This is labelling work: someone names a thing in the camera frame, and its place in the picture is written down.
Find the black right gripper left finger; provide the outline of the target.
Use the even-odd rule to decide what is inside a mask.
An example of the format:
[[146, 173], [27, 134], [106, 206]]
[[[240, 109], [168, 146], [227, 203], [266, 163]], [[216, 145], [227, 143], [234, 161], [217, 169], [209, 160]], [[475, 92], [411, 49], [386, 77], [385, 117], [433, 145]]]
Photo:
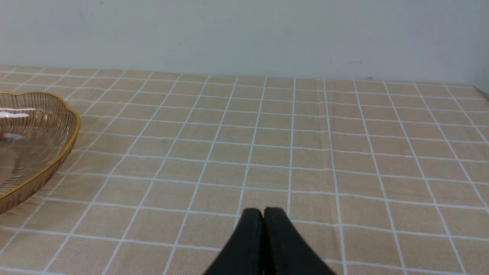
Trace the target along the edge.
[[205, 275], [261, 275], [263, 217], [258, 209], [246, 208], [231, 237], [204, 272]]

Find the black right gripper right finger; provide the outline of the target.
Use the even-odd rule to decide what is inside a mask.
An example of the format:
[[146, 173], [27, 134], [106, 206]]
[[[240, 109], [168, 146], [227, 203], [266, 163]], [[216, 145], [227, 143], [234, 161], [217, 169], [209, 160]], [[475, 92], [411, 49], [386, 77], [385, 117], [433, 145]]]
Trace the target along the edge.
[[265, 275], [335, 274], [304, 240], [283, 209], [266, 208], [264, 226]]

